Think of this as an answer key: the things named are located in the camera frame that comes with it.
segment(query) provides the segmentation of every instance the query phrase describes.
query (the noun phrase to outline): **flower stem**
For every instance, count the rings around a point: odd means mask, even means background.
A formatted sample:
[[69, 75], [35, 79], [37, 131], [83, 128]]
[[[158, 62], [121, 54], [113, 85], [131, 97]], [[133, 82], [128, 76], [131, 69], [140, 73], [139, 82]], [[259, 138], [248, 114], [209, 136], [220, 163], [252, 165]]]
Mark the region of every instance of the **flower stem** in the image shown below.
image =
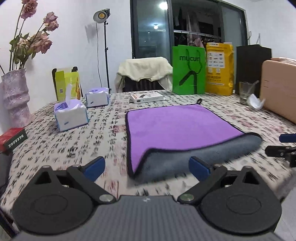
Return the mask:
[[2, 69], [2, 66], [1, 66], [1, 65], [0, 65], [0, 68], [1, 68], [1, 70], [2, 70], [2, 72], [3, 72], [3, 74], [5, 74], [5, 73], [4, 73], [4, 70]]
[[[19, 23], [19, 21], [20, 21], [20, 16], [21, 16], [21, 14], [22, 14], [22, 10], [24, 9], [24, 7], [25, 7], [25, 5], [23, 4], [23, 5], [22, 5], [22, 9], [21, 9], [20, 14], [19, 14], [19, 17], [18, 17], [18, 19], [17, 19], [17, 26], [16, 26], [16, 28], [15, 28], [15, 35], [14, 35], [13, 39], [15, 39], [15, 36], [16, 36], [16, 34], [17, 34], [18, 23]], [[12, 59], [12, 53], [10, 52], [9, 71], [11, 71], [11, 59]]]
[[[42, 25], [41, 25], [40, 28], [38, 29], [38, 31], [37, 31], [37, 33], [35, 34], [35, 36], [34, 36], [34, 38], [32, 39], [32, 41], [30, 41], [30, 44], [29, 44], [29, 46], [28, 46], [28, 50], [30, 49], [32, 43], [34, 42], [34, 40], [35, 40], [35, 38], [36, 38], [38, 32], [39, 32], [40, 29], [42, 28], [43, 24], [44, 24], [44, 22], [42, 23]], [[24, 62], [22, 63], [22, 65], [20, 65], [20, 69], [21, 69], [21, 67], [22, 67], [22, 68], [25, 67], [25, 63], [26, 63], [26, 61], [28, 60], [29, 57], [30, 57], [30, 55], [28, 55], [28, 56], [24, 59]]]
[[[24, 19], [24, 21], [22, 22], [22, 26], [21, 26], [21, 28], [20, 28], [20, 32], [19, 32], [19, 34], [18, 34], [18, 36], [21, 34], [21, 32], [22, 32], [22, 27], [24, 26], [24, 22], [25, 22], [25, 19]], [[15, 51], [14, 51], [14, 53], [13, 53], [13, 59], [12, 59], [12, 70], [13, 70], [13, 65], [14, 65], [14, 60], [15, 60], [15, 53], [16, 53], [16, 51], [17, 51], [17, 47], [15, 47]]]

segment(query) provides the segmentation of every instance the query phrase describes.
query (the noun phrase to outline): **pink vase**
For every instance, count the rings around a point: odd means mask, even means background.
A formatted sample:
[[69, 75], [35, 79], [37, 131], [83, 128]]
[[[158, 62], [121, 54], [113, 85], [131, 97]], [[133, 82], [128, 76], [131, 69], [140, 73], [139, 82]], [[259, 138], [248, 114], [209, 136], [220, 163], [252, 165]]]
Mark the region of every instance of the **pink vase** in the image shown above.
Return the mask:
[[30, 100], [26, 69], [13, 70], [3, 75], [3, 100], [12, 127], [25, 127], [32, 122], [28, 107]]

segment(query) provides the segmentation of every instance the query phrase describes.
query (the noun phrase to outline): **glass door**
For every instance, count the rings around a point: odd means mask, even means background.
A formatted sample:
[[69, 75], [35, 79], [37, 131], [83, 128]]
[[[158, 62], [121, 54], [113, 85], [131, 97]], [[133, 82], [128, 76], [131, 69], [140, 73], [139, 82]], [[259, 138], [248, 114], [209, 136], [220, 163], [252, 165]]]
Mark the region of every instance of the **glass door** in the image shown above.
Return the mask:
[[218, 3], [224, 42], [231, 42], [234, 50], [234, 85], [237, 72], [237, 46], [247, 45], [247, 27], [244, 12], [231, 5]]
[[164, 57], [170, 62], [168, 2], [132, 0], [131, 19], [133, 58]]

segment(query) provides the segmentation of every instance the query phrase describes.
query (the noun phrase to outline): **patterned tablecloth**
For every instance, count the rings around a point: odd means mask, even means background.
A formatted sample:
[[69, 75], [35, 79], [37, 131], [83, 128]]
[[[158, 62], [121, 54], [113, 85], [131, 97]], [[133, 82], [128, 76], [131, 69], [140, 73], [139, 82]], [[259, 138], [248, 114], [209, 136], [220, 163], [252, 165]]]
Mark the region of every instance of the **patterned tablecloth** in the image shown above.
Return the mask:
[[253, 111], [239, 104], [236, 96], [178, 96], [172, 92], [159, 92], [167, 100], [145, 104], [133, 104], [131, 93], [112, 94], [108, 106], [88, 109], [88, 125], [62, 133], [59, 133], [53, 115], [54, 103], [37, 111], [35, 120], [26, 128], [28, 139], [14, 150], [9, 184], [0, 207], [9, 213], [22, 189], [41, 166], [66, 169], [73, 164], [85, 165], [98, 156], [105, 158], [106, 169], [96, 183], [115, 197], [122, 194], [179, 196], [198, 182], [195, 177], [183, 174], [144, 185], [136, 185], [128, 178], [125, 114], [132, 109], [194, 104], [199, 98], [203, 99], [204, 107], [226, 121], [244, 132], [256, 132], [263, 138], [260, 150], [229, 161], [226, 167], [231, 170], [241, 170], [246, 165], [254, 167], [277, 195], [287, 187], [287, 182], [294, 176], [293, 170], [284, 160], [266, 157], [264, 150], [268, 145], [281, 145], [279, 135], [296, 133], [296, 125], [266, 110]]

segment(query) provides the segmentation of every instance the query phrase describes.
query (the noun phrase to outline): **yellow cardboard box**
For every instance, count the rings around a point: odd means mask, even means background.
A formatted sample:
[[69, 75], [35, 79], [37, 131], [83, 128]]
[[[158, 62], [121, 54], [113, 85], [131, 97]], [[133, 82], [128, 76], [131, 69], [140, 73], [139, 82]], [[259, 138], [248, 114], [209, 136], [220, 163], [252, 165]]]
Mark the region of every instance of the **yellow cardboard box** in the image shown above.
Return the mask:
[[234, 81], [233, 46], [207, 43], [207, 80], [205, 91], [218, 95], [232, 95]]
[[72, 85], [71, 98], [81, 99], [79, 73], [71, 72], [71, 69], [57, 70], [55, 73], [55, 82], [57, 87], [58, 102], [64, 102], [66, 98], [66, 87]]

